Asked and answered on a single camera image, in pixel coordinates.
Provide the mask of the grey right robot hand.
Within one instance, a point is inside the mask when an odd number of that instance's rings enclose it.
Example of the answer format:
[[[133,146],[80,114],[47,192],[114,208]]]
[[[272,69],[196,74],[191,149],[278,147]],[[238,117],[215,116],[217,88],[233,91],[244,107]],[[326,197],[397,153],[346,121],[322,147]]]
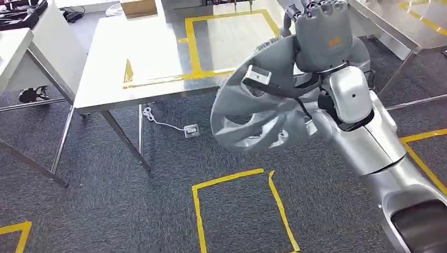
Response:
[[[297,53],[295,63],[307,73],[322,73],[348,62],[353,34],[346,1],[296,1],[284,5],[283,36],[294,24]]]

